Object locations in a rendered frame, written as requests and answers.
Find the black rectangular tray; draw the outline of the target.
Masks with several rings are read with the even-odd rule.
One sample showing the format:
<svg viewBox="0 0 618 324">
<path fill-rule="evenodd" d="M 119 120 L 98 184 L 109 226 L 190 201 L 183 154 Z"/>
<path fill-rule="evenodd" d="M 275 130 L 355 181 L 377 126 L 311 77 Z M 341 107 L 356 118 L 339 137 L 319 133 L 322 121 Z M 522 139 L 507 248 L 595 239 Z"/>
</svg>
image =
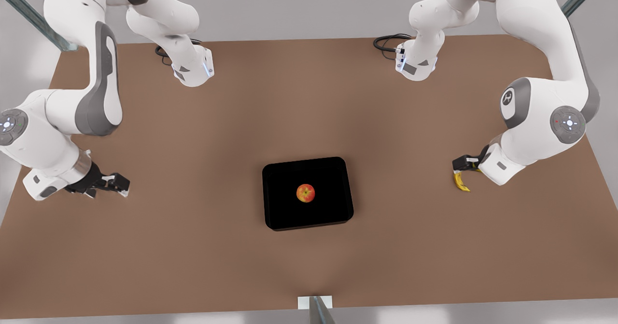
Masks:
<svg viewBox="0 0 618 324">
<path fill-rule="evenodd" d="M 265 223 L 274 231 L 342 224 L 353 217 L 347 167 L 341 157 L 267 164 L 262 182 Z M 302 184 L 315 188 L 312 202 L 296 198 Z"/>
</svg>

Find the pale post foot plate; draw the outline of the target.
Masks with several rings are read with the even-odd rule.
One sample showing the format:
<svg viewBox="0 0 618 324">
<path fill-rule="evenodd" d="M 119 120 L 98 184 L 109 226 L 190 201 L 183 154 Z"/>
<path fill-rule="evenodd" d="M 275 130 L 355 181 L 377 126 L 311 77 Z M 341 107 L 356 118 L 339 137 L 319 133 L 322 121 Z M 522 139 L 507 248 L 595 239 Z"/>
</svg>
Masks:
<svg viewBox="0 0 618 324">
<path fill-rule="evenodd" d="M 311 302 L 313 302 L 313 298 L 317 297 L 320 298 L 323 302 L 323 304 L 328 308 L 328 309 L 332 309 L 333 308 L 333 297 L 332 296 L 305 296 L 305 297 L 298 297 L 297 298 L 297 308 L 298 310 L 308 310 L 309 309 L 309 305 Z"/>
</svg>

